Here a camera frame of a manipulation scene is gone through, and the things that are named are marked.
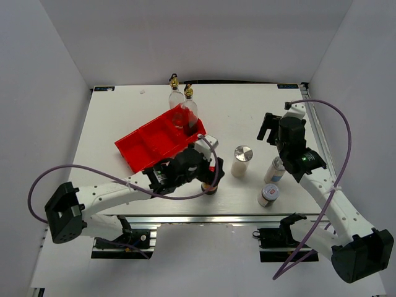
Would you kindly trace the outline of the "red lid dark sauce jar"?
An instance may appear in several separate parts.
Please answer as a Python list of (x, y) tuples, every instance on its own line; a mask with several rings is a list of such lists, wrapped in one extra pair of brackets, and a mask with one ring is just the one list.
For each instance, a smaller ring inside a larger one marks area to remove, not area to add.
[(206, 195), (214, 195), (217, 192), (218, 177), (217, 170), (214, 166), (210, 166), (208, 171), (202, 173), (199, 177), (201, 181), (201, 191)]

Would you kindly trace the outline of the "dark liquid glass bottle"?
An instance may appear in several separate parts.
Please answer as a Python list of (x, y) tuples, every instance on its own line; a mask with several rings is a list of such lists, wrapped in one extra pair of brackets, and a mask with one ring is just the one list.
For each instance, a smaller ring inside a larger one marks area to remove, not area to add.
[(185, 101), (183, 103), (183, 110), (186, 115), (186, 123), (184, 131), (188, 136), (191, 136), (197, 131), (198, 108), (196, 102), (193, 100), (193, 89), (191, 84), (186, 84), (184, 88)]

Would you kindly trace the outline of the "white lid brown spice jar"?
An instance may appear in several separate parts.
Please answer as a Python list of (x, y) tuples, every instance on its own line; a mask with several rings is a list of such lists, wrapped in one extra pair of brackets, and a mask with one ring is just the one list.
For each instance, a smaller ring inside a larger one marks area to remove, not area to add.
[(280, 196), (280, 190), (275, 184), (266, 184), (258, 193), (257, 201), (262, 207), (272, 205)]

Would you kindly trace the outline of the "clear liquid glass bottle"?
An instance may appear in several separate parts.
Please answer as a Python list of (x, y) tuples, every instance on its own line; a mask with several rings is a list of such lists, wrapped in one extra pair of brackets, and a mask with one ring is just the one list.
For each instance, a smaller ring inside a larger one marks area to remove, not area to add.
[(179, 80), (176, 73), (173, 73), (169, 79), (171, 93), (168, 97), (170, 109), (173, 110), (172, 122), (178, 129), (184, 126), (183, 112), (181, 105), (184, 103), (184, 95), (179, 91)]

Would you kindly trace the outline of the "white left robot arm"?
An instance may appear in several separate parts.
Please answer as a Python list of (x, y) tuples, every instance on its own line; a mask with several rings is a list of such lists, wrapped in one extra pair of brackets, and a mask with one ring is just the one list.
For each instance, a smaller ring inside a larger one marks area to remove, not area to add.
[(204, 194), (216, 191), (224, 177), (223, 159), (211, 151), (184, 149), (128, 178), (111, 177), (111, 182), (75, 187), (71, 182), (58, 186), (45, 205), (45, 214), (54, 244), (79, 236), (103, 238), (123, 247), (130, 242), (131, 228), (124, 215), (103, 215), (102, 211), (140, 200), (176, 200), (177, 188), (198, 180)]

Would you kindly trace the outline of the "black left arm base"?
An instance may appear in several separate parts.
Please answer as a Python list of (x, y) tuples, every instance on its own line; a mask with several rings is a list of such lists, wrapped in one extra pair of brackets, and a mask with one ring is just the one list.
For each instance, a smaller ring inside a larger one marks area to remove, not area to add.
[(131, 248), (129, 246), (134, 246), (140, 250), (149, 250), (154, 247), (155, 240), (157, 237), (157, 232), (150, 229), (132, 229), (130, 232), (119, 236), (118, 238), (112, 240), (110, 243), (109, 239), (95, 238), (94, 247), (97, 249), (127, 249)]

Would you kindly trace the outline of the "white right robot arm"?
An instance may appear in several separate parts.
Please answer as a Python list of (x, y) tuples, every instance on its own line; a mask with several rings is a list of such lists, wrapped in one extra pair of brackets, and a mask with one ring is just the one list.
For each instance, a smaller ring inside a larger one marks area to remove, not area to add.
[(277, 147), (285, 171), (316, 201), (334, 231), (294, 213), (281, 220), (276, 237), (262, 239), (262, 244), (281, 242), (296, 249), (307, 246), (331, 261), (335, 272), (347, 283), (385, 270), (394, 246), (393, 236), (362, 217), (337, 182), (331, 181), (325, 161), (306, 145), (305, 124), (303, 116), (292, 112), (284, 116), (266, 113), (257, 139)]

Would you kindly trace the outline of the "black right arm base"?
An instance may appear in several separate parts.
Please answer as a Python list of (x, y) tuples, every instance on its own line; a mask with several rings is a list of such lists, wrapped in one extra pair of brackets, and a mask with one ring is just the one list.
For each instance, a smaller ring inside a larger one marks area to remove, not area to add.
[(252, 232), (262, 249), (296, 248), (299, 242), (288, 239), (279, 228), (259, 228)]

